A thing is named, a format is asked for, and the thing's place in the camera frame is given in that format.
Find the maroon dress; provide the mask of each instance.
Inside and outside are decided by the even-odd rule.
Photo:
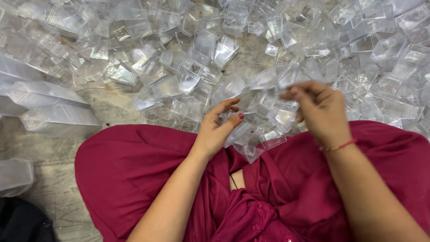
[[[357,146],[424,229],[430,226],[430,144],[413,132],[372,121],[350,122]],[[76,181],[105,242],[124,242],[196,134],[151,125],[117,125],[85,141]],[[243,168],[246,189],[230,192]],[[265,151],[253,164],[233,147],[208,163],[184,241],[346,242],[351,232],[326,160],[309,132]]]

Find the right hand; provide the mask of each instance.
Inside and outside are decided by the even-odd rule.
[[[297,122],[306,121],[307,128],[324,148],[341,146],[351,141],[341,91],[316,81],[294,84],[280,98],[295,100],[300,108]]]

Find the black cloth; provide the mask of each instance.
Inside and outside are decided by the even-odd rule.
[[[54,242],[52,221],[20,198],[0,198],[0,242]]]

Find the left hand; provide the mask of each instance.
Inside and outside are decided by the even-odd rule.
[[[202,120],[196,141],[190,153],[197,153],[211,159],[224,146],[230,133],[245,118],[243,113],[230,117],[223,125],[219,126],[219,115],[232,110],[238,112],[239,108],[233,105],[239,103],[240,98],[232,98],[220,102]]]

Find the painted fingernail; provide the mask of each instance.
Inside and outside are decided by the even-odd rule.
[[[295,97],[295,96],[297,95],[297,93],[298,93],[297,88],[296,88],[296,87],[293,87],[293,88],[290,90],[290,93],[291,93],[291,96]]]

